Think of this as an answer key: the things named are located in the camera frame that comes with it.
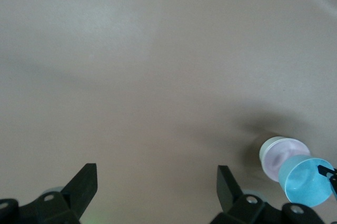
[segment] cup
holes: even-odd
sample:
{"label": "cup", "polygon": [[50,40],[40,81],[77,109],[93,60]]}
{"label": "cup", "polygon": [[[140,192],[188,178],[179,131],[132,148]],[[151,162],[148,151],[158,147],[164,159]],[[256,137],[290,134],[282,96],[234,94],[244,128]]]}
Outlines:
{"label": "cup", "polygon": [[290,202],[314,207],[328,199],[330,182],[319,174],[318,165],[334,169],[327,161],[309,155],[295,155],[283,162],[279,183]]}
{"label": "cup", "polygon": [[270,179],[278,182],[281,165],[299,154],[310,155],[310,150],[301,141],[283,136],[270,138],[260,148],[262,169]]}

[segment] cup rim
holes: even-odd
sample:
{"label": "cup rim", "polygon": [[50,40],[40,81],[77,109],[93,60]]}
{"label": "cup rim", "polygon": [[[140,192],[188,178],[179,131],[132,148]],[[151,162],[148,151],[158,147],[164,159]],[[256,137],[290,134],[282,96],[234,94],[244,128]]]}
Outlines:
{"label": "cup rim", "polygon": [[[287,183],[288,183],[288,178],[289,178],[289,176],[291,175],[291,173],[296,169],[296,168],[298,168],[298,166],[300,166],[301,164],[303,164],[303,163],[305,163],[305,162],[307,162],[307,161],[312,161],[312,160],[319,160],[319,161],[324,161],[324,162],[326,162],[327,164],[329,164],[328,166],[331,166],[331,164],[328,162],[328,161],[326,161],[326,160],[324,160],[324,159],[322,159],[322,158],[318,158],[318,157],[313,157],[313,156],[311,156],[311,155],[294,155],[293,157],[299,157],[299,156],[301,156],[301,158],[303,158],[303,160],[302,161],[300,161],[299,163],[297,163],[289,172],[288,172],[288,174],[286,175],[286,177],[283,179],[284,180],[284,183],[283,183],[283,185],[280,183],[280,185],[281,185],[281,187],[282,187],[282,189],[283,189],[283,191],[284,191],[284,193],[285,193],[285,195],[286,195],[286,197],[292,202],[292,199],[289,197],[289,191],[288,191],[288,189],[287,189]],[[321,203],[323,203],[324,201],[326,201],[327,199],[328,199],[328,197],[326,198],[326,199],[324,199],[324,200],[322,200],[321,202],[318,202],[318,203],[316,203],[315,205],[311,205],[310,207],[314,207],[314,206],[317,206],[317,205],[319,205],[319,204],[321,204]]]}
{"label": "cup rim", "polygon": [[287,139],[287,137],[283,137],[283,136],[275,136],[275,137],[271,137],[268,140],[266,140],[262,146],[260,147],[260,151],[259,151],[259,157],[260,157],[260,161],[262,161],[264,159],[264,157],[266,156],[266,153],[278,142],[281,142],[282,140]]}

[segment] plastic cup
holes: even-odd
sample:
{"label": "plastic cup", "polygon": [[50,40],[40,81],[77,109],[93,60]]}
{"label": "plastic cup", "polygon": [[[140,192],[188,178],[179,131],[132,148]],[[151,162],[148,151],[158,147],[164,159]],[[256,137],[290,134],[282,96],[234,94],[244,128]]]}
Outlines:
{"label": "plastic cup", "polygon": [[308,155],[295,155],[282,164],[279,182],[290,202],[314,207],[328,199],[330,182],[319,174],[318,165],[334,169],[327,161]]}
{"label": "plastic cup", "polygon": [[278,182],[281,165],[288,158],[299,154],[310,155],[310,150],[299,140],[283,136],[270,138],[260,148],[262,169],[270,179]]}

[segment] screw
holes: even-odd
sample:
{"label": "screw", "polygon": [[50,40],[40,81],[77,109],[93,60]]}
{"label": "screw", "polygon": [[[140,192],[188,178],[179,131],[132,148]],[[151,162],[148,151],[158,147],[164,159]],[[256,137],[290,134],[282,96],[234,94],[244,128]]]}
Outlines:
{"label": "screw", "polygon": [[256,204],[257,203],[257,199],[253,196],[248,196],[246,198],[246,200],[250,203],[250,204]]}
{"label": "screw", "polygon": [[8,204],[7,202],[1,203],[1,204],[0,204],[0,210],[1,210],[1,209],[4,209],[4,208],[6,208],[6,207],[8,207],[8,205],[9,205],[9,204]]}
{"label": "screw", "polygon": [[44,201],[49,201],[49,200],[52,200],[53,198],[54,198],[54,195],[49,194],[49,195],[44,197]]}
{"label": "screw", "polygon": [[304,213],[303,209],[302,209],[301,207],[299,207],[299,206],[296,206],[296,205],[292,205],[292,206],[290,207],[290,209],[291,209],[294,213],[298,213],[298,214],[300,214],[300,215]]}

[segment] light blue cup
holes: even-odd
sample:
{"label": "light blue cup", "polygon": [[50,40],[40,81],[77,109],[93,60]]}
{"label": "light blue cup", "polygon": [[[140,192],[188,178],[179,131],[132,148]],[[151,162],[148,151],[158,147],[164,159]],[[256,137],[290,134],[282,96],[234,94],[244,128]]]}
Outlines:
{"label": "light blue cup", "polygon": [[290,202],[314,207],[328,199],[330,182],[318,173],[318,165],[334,169],[327,161],[309,155],[295,155],[282,164],[279,183]]}

